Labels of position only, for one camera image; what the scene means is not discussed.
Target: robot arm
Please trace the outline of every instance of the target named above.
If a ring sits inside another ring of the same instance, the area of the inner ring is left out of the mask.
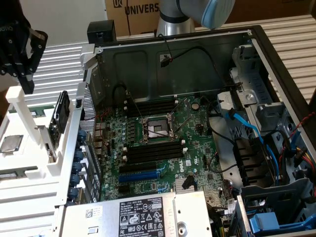
[[[25,18],[19,0],[6,0],[0,8],[0,75],[18,78],[24,92],[32,94],[33,73],[37,70],[46,47],[47,34],[34,31]],[[32,55],[26,53],[30,39]]]
[[[235,0],[160,0],[160,21],[157,34],[174,35],[194,31],[190,18],[215,29],[228,19]]]

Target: cardboard box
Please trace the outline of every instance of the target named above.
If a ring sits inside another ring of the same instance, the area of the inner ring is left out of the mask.
[[[310,14],[313,0],[236,0],[226,23]]]
[[[128,6],[126,3],[127,0],[106,0],[108,19],[114,20],[117,36],[129,35],[129,29],[131,35],[157,29],[159,0],[128,0]],[[312,3],[313,0],[236,0],[227,23],[306,15],[310,14]]]
[[[127,0],[106,0],[108,19],[114,20],[117,36],[138,35],[157,29],[159,0],[128,0],[128,6],[126,3]]]

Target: blue pcie slot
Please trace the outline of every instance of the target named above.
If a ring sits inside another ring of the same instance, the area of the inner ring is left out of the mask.
[[[148,172],[142,172],[139,174],[122,175],[118,178],[118,181],[120,183],[136,182],[136,181],[149,180],[149,179],[158,179],[159,176],[160,176],[160,172],[158,171],[148,171]]]

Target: power supply label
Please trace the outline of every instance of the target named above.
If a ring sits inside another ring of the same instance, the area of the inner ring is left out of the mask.
[[[119,204],[119,237],[164,237],[162,197]]]

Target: motherboard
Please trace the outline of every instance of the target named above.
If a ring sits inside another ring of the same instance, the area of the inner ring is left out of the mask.
[[[226,206],[229,189],[221,174],[209,170],[220,165],[217,159],[210,164],[216,147],[207,129],[207,103],[189,96],[155,106],[131,103],[98,113],[94,145],[103,172],[101,201],[199,190],[211,206]],[[188,177],[196,185],[185,190]]]

